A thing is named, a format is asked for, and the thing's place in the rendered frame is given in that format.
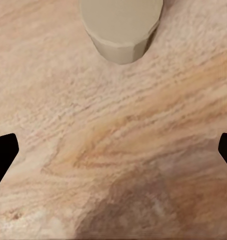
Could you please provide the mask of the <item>pillar candle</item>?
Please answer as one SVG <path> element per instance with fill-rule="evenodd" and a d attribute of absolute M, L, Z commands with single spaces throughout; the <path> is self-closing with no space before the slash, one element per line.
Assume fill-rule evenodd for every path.
<path fill-rule="evenodd" d="M 165 4 L 165 0 L 78 0 L 80 19 L 99 54 L 119 65 L 146 54 Z"/>

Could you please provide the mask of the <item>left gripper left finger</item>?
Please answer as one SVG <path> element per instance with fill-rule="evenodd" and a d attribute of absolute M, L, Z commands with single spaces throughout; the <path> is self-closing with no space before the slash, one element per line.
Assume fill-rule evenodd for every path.
<path fill-rule="evenodd" d="M 0 136 L 0 182 L 19 153 L 19 144 L 15 133 Z"/>

